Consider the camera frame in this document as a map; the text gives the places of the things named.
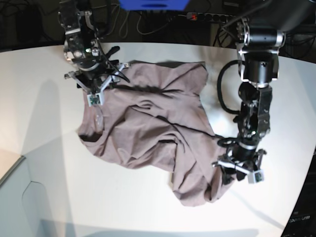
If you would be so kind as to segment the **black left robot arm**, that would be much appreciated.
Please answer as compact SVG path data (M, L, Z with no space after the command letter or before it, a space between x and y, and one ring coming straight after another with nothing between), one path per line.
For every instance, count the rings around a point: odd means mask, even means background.
M240 110L227 109L235 115L238 135L218 141L226 151L213 164L220 167L224 185L234 179L247 178L251 184L264 180L260 166L266 151L258 145L271 130L270 84L278 79L279 50L285 44L286 34L315 9L313 0L258 0L223 26L223 29L236 26L237 59L227 63L225 69L238 65L242 81L238 89Z

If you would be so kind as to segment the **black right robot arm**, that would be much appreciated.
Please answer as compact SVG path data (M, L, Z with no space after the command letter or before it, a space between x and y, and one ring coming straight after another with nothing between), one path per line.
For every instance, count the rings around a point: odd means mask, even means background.
M96 89L118 69L118 60L110 60L120 48L112 47L104 52L100 39L108 30L110 23L96 22L93 9L88 0L61 0L58 21L64 29L64 57L76 71L66 76L77 81L78 87L85 90Z

